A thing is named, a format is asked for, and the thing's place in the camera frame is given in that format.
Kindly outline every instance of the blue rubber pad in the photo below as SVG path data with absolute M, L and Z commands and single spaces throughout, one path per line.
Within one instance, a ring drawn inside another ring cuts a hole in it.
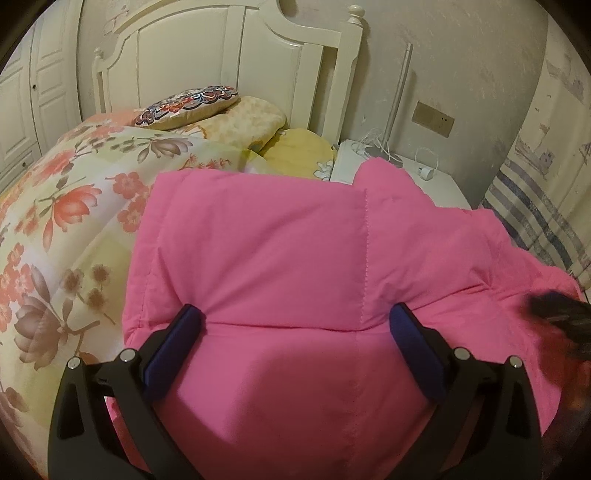
M 390 310 L 390 333 L 415 381 L 429 400 L 441 402 L 447 395 L 445 371 L 413 319 L 400 305 Z
M 163 344 L 144 370 L 144 397 L 148 401 L 166 396 L 175 377 L 201 333 L 202 313 L 189 306 L 167 329 Z

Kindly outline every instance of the white nightstand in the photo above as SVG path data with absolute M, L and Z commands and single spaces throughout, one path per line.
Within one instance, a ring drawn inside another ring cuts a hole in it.
M 330 181 L 352 184 L 355 173 L 366 160 L 361 155 L 353 151 L 352 145 L 355 142 L 345 140 L 339 146 L 339 153 L 336 157 L 335 167 L 333 169 Z M 470 204 L 453 181 L 453 178 L 442 171 L 435 172 L 431 180 L 423 180 L 418 176 L 419 167 L 424 167 L 422 163 L 417 163 L 409 158 L 402 157 L 402 164 L 422 191 L 431 197 L 433 203 L 438 207 L 458 207 L 465 210 L 471 210 Z

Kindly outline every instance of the floral comforter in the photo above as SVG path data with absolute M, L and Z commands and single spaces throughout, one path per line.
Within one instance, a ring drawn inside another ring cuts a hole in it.
M 158 173 L 185 168 L 270 173 L 249 150 L 85 122 L 0 205 L 0 419 L 42 475 L 64 366 L 73 355 L 108 361 L 121 350 L 128 267 L 146 201 Z

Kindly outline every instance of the white pole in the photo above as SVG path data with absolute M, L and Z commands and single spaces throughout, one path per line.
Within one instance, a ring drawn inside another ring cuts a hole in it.
M 400 78 L 398 79 L 398 87 L 396 88 L 396 94 L 394 95 L 394 102 L 392 103 L 392 109 L 390 110 L 390 116 L 388 117 L 388 123 L 386 124 L 386 130 L 381 139 L 382 146 L 386 146 L 392 135 L 392 129 L 394 127 L 394 121 L 398 115 L 398 108 L 402 100 L 402 93 L 404 92 L 404 85 L 408 77 L 408 69 L 410 67 L 410 61 L 413 56 L 413 44 L 408 43 L 406 53 L 404 54 L 404 61 L 402 62 L 402 70 L 400 71 Z

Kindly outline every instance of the charger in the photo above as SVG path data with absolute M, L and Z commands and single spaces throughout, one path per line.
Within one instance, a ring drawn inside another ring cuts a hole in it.
M 418 169 L 418 176 L 421 177 L 423 180 L 431 180 L 435 175 L 435 169 L 431 167 L 420 167 Z
M 421 177 L 424 181 L 431 180 L 435 175 L 435 171 L 439 168 L 439 155 L 437 155 L 433 150 L 427 147 L 418 147 L 414 153 L 414 161 L 418 163 L 417 156 L 421 150 L 428 151 L 431 155 L 435 155 L 437 158 L 437 165 L 435 168 L 432 167 L 419 167 L 418 169 L 418 176 Z

